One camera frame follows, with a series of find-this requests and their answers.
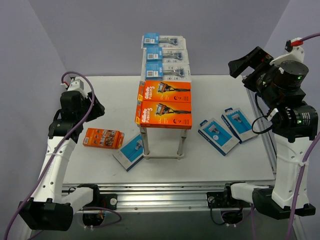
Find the orange Fusion5 razor box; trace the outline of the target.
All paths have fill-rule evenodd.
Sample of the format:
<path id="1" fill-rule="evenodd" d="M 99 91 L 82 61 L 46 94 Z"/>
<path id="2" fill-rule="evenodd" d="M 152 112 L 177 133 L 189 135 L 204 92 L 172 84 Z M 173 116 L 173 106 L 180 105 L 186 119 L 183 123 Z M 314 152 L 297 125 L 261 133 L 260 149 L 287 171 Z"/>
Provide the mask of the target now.
<path id="1" fill-rule="evenodd" d="M 160 80 L 140 81 L 137 100 L 140 102 L 190 103 L 192 101 L 191 83 Z"/>
<path id="2" fill-rule="evenodd" d="M 124 141 L 125 134 L 119 130 L 88 128 L 83 139 L 86 147 L 119 149 Z"/>
<path id="3" fill-rule="evenodd" d="M 192 104 L 190 102 L 138 102 L 135 123 L 142 128 L 184 129 L 192 128 Z"/>

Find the clear blue-card razor blister pack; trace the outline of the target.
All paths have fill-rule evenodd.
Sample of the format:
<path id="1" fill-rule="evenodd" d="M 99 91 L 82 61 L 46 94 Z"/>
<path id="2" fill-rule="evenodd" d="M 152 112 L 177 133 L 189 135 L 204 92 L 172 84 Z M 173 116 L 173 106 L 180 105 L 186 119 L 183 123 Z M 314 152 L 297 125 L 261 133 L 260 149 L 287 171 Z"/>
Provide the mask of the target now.
<path id="1" fill-rule="evenodd" d="M 141 69 L 142 81 L 188 82 L 192 81 L 188 64 L 146 63 Z"/>

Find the Gillette SkinGuard blister pack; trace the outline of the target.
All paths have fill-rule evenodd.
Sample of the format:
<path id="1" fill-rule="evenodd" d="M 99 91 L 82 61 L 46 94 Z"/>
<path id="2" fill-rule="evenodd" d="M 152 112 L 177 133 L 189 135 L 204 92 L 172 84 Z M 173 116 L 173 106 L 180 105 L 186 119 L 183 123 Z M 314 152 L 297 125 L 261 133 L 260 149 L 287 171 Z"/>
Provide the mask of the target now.
<path id="1" fill-rule="evenodd" d="M 143 49 L 142 64 L 148 63 L 188 65 L 190 62 L 187 50 L 147 47 Z"/>

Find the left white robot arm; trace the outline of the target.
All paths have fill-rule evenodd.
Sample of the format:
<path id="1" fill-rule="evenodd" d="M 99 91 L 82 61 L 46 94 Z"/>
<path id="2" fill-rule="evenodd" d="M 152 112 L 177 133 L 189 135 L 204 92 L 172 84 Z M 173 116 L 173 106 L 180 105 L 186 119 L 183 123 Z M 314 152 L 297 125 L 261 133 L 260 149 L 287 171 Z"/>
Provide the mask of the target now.
<path id="1" fill-rule="evenodd" d="M 26 202 L 19 203 L 19 215 L 31 230 L 67 231 L 77 211 L 84 207 L 95 210 L 101 203 L 96 184 L 81 183 L 67 196 L 62 196 L 62 187 L 84 122 L 103 116 L 105 108 L 94 93 L 84 96 L 78 90 L 62 93 L 60 105 L 49 125 L 38 185 Z"/>

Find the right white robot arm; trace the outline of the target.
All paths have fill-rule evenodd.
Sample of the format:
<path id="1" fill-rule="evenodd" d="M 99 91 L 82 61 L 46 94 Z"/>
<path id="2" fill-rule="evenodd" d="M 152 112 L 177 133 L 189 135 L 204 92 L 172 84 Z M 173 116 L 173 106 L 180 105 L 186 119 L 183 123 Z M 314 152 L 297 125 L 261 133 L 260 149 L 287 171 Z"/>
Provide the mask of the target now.
<path id="1" fill-rule="evenodd" d="M 223 203 L 230 207 L 239 201 L 251 203 L 259 213 L 276 220 L 314 215 L 316 208 L 307 195 L 306 175 L 311 148 L 319 140 L 319 117 L 305 102 L 306 94 L 301 89 L 309 72 L 303 50 L 292 46 L 287 54 L 274 58 L 255 47 L 230 61 L 228 67 L 233 78 L 247 68 L 253 70 L 242 82 L 269 108 L 267 118 L 276 143 L 276 177 L 274 186 L 231 183 L 222 193 Z"/>

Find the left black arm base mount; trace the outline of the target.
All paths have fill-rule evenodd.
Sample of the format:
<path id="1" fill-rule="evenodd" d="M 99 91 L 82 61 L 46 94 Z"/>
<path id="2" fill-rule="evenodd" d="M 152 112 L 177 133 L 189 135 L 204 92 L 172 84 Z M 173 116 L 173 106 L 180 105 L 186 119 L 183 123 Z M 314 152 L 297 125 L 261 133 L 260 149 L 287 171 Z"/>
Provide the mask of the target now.
<path id="1" fill-rule="evenodd" d="M 118 195 L 115 193 L 101 194 L 97 201 L 93 204 L 94 207 L 101 207 L 110 210 L 116 210 L 118 204 Z"/>

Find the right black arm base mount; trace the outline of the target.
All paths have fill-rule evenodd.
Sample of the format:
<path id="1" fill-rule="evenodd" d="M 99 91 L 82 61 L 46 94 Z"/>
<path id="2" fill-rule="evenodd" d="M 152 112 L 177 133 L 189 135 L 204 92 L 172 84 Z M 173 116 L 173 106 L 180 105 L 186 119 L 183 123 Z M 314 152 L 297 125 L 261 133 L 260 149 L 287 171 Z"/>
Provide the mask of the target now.
<path id="1" fill-rule="evenodd" d="M 209 191 L 206 193 L 207 206 L 212 209 L 240 208 L 238 200 L 231 200 L 222 191 Z"/>

